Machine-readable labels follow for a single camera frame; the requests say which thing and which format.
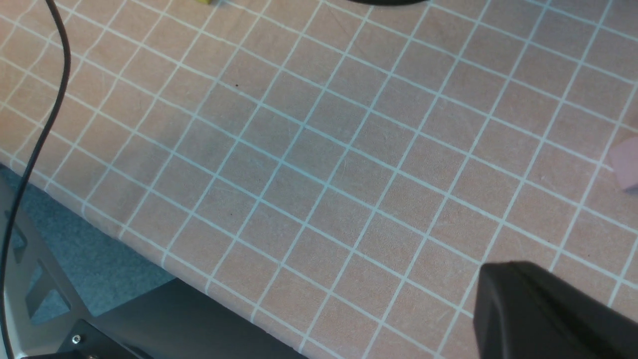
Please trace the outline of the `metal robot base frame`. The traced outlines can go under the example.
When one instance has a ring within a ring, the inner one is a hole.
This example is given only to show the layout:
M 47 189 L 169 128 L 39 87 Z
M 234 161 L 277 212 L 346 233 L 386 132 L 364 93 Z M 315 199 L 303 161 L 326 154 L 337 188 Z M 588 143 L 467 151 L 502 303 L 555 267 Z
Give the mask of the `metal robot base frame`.
M 7 359 L 301 359 L 180 279 L 93 316 L 26 213 L 1 245 Z

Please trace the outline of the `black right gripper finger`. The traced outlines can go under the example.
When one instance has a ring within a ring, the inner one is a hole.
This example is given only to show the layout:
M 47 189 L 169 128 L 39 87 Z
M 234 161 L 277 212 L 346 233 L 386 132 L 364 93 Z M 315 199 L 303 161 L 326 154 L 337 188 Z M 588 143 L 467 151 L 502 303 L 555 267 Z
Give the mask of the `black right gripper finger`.
M 535 263 L 486 263 L 474 332 L 481 359 L 635 359 L 635 321 Z

